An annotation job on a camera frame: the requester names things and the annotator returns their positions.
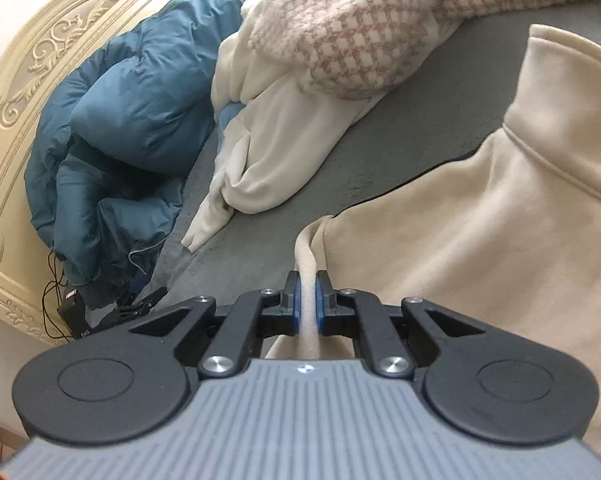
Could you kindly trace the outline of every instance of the black wire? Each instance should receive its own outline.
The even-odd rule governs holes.
[[[62,282],[62,279],[65,277],[64,270],[63,270],[62,274],[60,275],[60,278],[58,278],[58,270],[56,269],[56,257],[53,256],[53,254],[54,254],[53,251],[50,251],[50,253],[47,255],[47,266],[50,268],[50,271],[52,272],[54,279],[50,280],[47,283],[47,285],[45,285],[45,290],[42,293],[42,300],[41,300],[42,326],[45,328],[45,333],[47,334],[47,337],[49,337],[50,339],[64,339],[65,341],[69,342],[69,338],[63,333],[63,331],[61,329],[58,328],[58,325],[56,325],[56,323],[54,323],[54,320],[47,312],[47,306],[45,305],[45,298],[53,290],[54,292],[56,292],[56,302],[58,303],[58,307],[60,307],[60,304],[62,303],[62,293],[60,291],[60,288],[62,286],[67,285],[67,282],[65,282],[65,283]],[[59,336],[50,334],[49,329],[47,329],[47,320],[49,320],[49,322],[52,324],[52,326],[58,331],[58,333],[60,334]]]

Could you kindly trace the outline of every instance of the fuzzy checkered garment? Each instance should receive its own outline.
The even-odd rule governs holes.
[[[462,18],[577,0],[266,0],[251,36],[303,88],[346,98],[401,83]]]

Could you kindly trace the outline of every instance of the gray bed sheet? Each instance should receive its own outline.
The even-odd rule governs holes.
[[[199,294],[232,303],[246,290],[281,288],[294,267],[294,241],[305,225],[474,150],[501,125],[532,23],[565,28],[601,44],[601,3],[464,23],[410,79],[348,130],[295,196],[257,215],[237,212],[192,254],[180,240],[212,178],[216,138],[210,137],[186,183],[183,210],[147,290],[166,285],[161,305],[167,306]]]

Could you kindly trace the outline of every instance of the blue puffer jacket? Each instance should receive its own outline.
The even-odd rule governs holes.
[[[75,285],[151,272],[213,130],[220,42],[245,0],[172,0],[67,76],[25,170],[32,224]]]

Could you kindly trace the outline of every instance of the cream headboard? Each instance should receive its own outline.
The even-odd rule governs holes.
[[[49,344],[54,341],[43,330],[41,308],[43,289],[52,278],[49,251],[30,224],[23,179],[40,110],[82,60],[168,1],[53,0],[1,58],[0,319]],[[60,323],[54,308],[48,313]]]

